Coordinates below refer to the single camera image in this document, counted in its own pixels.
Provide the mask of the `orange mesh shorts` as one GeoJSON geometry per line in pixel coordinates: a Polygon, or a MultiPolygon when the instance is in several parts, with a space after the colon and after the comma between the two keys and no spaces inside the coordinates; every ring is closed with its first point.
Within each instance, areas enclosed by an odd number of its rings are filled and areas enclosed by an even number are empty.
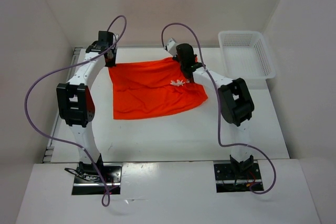
{"type": "Polygon", "coordinates": [[[179,63],[171,58],[119,63],[109,68],[109,76],[115,120],[174,115],[208,99],[204,87],[187,80],[179,63]]]}

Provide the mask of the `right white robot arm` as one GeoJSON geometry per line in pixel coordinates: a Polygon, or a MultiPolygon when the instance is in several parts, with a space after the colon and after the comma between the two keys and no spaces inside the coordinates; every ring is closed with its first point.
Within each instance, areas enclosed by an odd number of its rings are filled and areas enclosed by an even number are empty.
{"type": "Polygon", "coordinates": [[[167,43],[166,50],[180,64],[183,76],[190,82],[213,90],[217,96],[219,119],[231,125],[234,134],[230,154],[230,172],[235,178],[243,178],[253,166],[254,158],[248,150],[250,142],[249,122],[254,103],[242,78],[231,79],[213,72],[197,62],[193,47],[175,40],[167,43]]]}

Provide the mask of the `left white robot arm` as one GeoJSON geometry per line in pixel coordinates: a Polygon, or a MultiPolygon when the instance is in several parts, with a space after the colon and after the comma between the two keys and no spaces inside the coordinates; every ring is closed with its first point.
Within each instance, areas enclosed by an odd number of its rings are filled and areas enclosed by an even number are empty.
{"type": "Polygon", "coordinates": [[[115,65],[117,47],[112,44],[118,38],[119,35],[110,31],[99,31],[98,40],[86,49],[74,75],[56,88],[59,116],[69,126],[75,143],[79,145],[79,164],[73,174],[93,182],[104,178],[105,169],[92,130],[96,108],[90,88],[102,68],[115,65]]]}

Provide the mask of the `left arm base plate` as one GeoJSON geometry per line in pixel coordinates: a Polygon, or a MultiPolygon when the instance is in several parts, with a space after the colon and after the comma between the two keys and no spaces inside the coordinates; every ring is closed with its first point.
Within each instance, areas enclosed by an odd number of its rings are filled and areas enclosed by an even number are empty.
{"type": "MultiPolygon", "coordinates": [[[[72,195],[103,195],[106,192],[104,184],[96,172],[80,174],[79,168],[68,169],[75,177],[72,186],[72,195]]],[[[102,169],[104,181],[110,195],[119,195],[121,190],[122,164],[104,163],[102,169]]]]}

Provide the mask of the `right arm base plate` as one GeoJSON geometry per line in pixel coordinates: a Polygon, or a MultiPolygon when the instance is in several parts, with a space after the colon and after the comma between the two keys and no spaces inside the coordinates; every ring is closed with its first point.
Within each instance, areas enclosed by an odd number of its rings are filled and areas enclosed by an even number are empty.
{"type": "Polygon", "coordinates": [[[235,177],[229,161],[215,162],[214,176],[217,193],[235,193],[249,191],[264,191],[259,165],[254,162],[252,168],[244,175],[235,177]]]}

